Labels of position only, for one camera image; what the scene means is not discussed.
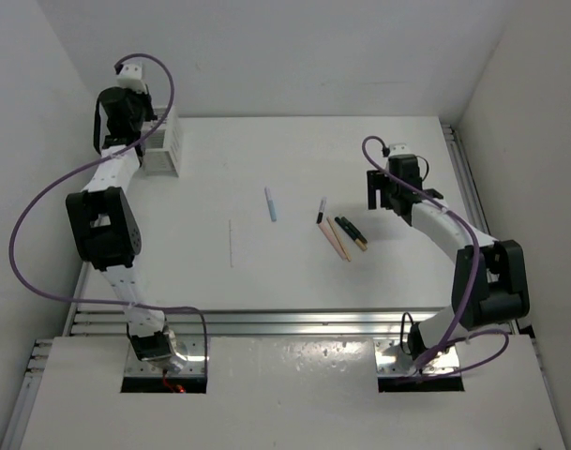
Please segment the dark green makeup pen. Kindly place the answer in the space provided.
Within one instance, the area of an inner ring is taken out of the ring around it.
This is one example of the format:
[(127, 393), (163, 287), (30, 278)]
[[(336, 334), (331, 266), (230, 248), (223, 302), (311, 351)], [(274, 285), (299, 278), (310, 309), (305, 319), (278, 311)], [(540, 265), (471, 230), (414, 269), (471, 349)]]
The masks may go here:
[(362, 251), (366, 251), (368, 249), (367, 246), (360, 240), (359, 236), (340, 217), (335, 217), (335, 222)]

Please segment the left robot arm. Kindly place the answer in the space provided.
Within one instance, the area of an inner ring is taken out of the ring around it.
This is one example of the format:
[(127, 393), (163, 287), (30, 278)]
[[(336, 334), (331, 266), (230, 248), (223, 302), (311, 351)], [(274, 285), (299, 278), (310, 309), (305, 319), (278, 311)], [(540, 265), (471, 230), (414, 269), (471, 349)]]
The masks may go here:
[(137, 358), (166, 370), (175, 357), (165, 314), (145, 308), (136, 257), (143, 246), (126, 190), (143, 162), (137, 143), (143, 124), (155, 120), (151, 97), (141, 87), (111, 87), (96, 102), (94, 148), (100, 155), (93, 178), (66, 198), (79, 255), (111, 285), (127, 318), (127, 335)]

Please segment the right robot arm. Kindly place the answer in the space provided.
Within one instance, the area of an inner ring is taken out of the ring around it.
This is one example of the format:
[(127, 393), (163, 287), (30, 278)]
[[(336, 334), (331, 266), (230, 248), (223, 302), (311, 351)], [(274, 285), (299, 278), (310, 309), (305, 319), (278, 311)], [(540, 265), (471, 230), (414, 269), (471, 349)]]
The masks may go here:
[(402, 348), (421, 368), (453, 340), (488, 325), (524, 318), (530, 295), (524, 254), (515, 240), (498, 240), (452, 211), (443, 195), (424, 189), (418, 157), (390, 157), (367, 172), (368, 208), (394, 212), (454, 263), (450, 306), (411, 326)]

